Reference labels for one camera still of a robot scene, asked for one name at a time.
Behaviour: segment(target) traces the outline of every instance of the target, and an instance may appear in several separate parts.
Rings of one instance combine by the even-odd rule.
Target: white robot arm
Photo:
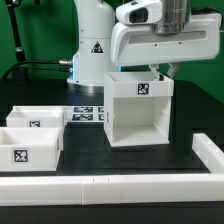
[[[221,15],[193,16],[190,11],[190,0],[136,0],[119,7],[112,61],[134,66],[215,58]]]

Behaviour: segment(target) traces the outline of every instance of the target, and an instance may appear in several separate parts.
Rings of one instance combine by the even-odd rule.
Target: open white box
[[[61,128],[61,150],[63,150],[65,123],[66,113],[64,106],[13,106],[13,110],[6,118],[7,127]]]
[[[106,73],[104,130],[111,146],[169,143],[173,87],[152,72]]]
[[[59,128],[0,128],[0,171],[55,171]]]

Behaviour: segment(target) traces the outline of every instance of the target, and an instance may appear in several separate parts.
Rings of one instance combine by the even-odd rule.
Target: green wall
[[[123,0],[106,2],[116,8],[123,3]],[[224,1],[192,0],[192,2],[193,7],[212,6],[224,14]],[[70,59],[77,51],[77,15],[73,0],[41,0],[39,7],[34,6],[32,0],[24,0],[22,6],[16,9],[16,15],[27,59]],[[3,0],[0,1],[0,21],[0,74],[2,75],[16,62],[11,26]],[[224,33],[220,35],[219,56],[210,61],[182,63],[176,79],[196,83],[224,104]],[[68,76],[67,73],[56,72],[31,73],[33,78],[64,79]]]

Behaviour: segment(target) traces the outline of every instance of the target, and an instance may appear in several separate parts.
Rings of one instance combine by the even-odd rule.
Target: label sticker
[[[75,107],[74,108],[75,113],[91,113],[93,112],[93,107]]]
[[[104,113],[104,107],[98,107],[98,112],[99,113]]]
[[[149,95],[149,83],[138,83],[137,84],[137,95],[139,95],[139,96]]]
[[[104,114],[99,114],[99,121],[104,121]]]
[[[91,53],[103,53],[102,47],[100,46],[100,43],[97,41],[95,46],[93,47]]]
[[[39,128],[40,127],[40,121],[29,121],[29,127]]]
[[[92,121],[93,114],[73,114],[73,121]]]
[[[27,149],[13,149],[14,163],[28,163],[28,150]]]

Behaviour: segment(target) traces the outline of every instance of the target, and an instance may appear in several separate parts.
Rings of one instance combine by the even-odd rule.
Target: table
[[[101,106],[102,94],[66,88],[64,80],[0,81],[0,123],[14,105]],[[111,148],[102,126],[68,124],[57,172],[4,176],[208,173],[191,150],[203,132],[224,149],[224,105],[193,83],[175,81],[170,144]],[[223,223],[224,202],[0,208],[5,223]]]

